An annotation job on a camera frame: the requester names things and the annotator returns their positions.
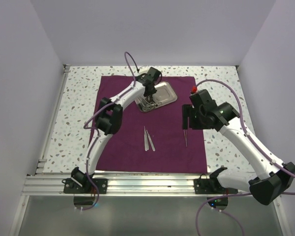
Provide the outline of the steel tweezers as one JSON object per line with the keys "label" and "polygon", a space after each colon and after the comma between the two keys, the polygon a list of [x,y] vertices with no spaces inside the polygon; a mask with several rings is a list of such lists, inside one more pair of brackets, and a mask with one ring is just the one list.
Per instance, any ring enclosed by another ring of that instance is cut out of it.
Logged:
{"label": "steel tweezers", "polygon": [[184,139],[185,139],[185,146],[188,147],[188,137],[187,137],[187,130],[184,129],[183,130],[183,133],[184,133]]}

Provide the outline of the purple surgical wrap cloth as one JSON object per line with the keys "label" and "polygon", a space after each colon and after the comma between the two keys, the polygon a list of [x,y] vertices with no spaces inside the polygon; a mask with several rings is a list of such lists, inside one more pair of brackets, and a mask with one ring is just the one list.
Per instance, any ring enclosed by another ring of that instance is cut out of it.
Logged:
{"label": "purple surgical wrap cloth", "polygon": [[[120,130],[106,144],[96,166],[97,170],[124,172],[192,173],[207,172],[204,134],[202,130],[187,131],[185,146],[182,129],[182,105],[189,104],[193,77],[164,77],[170,83],[177,101],[143,113],[135,102],[124,111]],[[145,151],[144,126],[156,151]]]}

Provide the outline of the steel surgical scissors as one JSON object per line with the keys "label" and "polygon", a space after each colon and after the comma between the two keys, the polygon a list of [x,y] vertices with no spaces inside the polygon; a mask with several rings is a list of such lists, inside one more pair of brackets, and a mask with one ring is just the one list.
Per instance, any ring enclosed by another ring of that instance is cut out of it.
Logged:
{"label": "steel surgical scissors", "polygon": [[162,105],[162,102],[155,102],[155,101],[147,101],[145,98],[143,97],[139,97],[138,98],[139,103],[138,103],[138,107],[141,111],[143,112],[149,112],[152,111],[158,107],[160,107]]}

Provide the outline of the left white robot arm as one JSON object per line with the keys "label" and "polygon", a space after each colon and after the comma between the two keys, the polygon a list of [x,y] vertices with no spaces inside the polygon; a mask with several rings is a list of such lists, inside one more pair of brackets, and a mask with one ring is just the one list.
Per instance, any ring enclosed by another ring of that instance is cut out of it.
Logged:
{"label": "left white robot arm", "polygon": [[91,180],[89,172],[95,170],[106,144],[120,130],[123,111],[140,96],[155,94],[155,84],[161,78],[162,73],[151,67],[146,73],[134,77],[130,85],[119,94],[111,98],[102,98],[97,112],[84,125],[84,129],[94,130],[94,137],[85,158],[85,170],[81,171],[79,167],[74,168],[70,179],[73,183],[68,186],[72,186],[81,193],[87,193],[97,187]]}

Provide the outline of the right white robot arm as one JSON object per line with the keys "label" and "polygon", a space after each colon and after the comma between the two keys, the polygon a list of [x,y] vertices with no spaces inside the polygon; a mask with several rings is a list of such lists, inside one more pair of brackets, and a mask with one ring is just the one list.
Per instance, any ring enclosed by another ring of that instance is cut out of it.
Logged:
{"label": "right white robot arm", "polygon": [[231,104],[217,105],[206,89],[194,89],[189,98],[191,104],[182,106],[183,130],[218,131],[239,150],[254,170],[253,173],[244,173],[220,167],[207,178],[194,180],[195,193],[223,193],[226,189],[235,193],[242,190],[267,206],[291,186],[295,164],[285,163],[273,155],[240,122],[240,114]]}

